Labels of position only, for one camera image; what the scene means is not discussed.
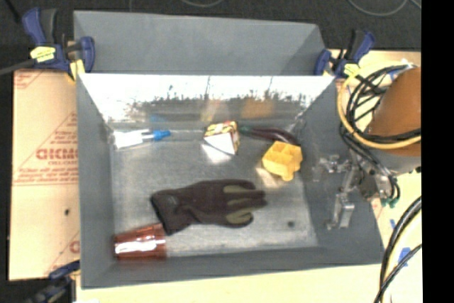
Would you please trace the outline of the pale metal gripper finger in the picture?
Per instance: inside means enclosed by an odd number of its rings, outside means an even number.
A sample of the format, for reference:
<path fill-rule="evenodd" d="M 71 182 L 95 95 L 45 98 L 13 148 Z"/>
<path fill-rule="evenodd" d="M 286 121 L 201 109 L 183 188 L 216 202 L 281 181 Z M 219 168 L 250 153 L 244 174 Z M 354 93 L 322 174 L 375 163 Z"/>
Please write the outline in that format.
<path fill-rule="evenodd" d="M 354 211 L 355 204 L 350 200 L 348 193 L 337 193 L 331 217 L 325 222 L 326 228 L 328 230 L 348 228 Z"/>
<path fill-rule="evenodd" d="M 341 159 L 340 155 L 322 155 L 312 167 L 312 180 L 321 182 L 327 177 L 347 172 L 350 169 L 350 159 Z"/>

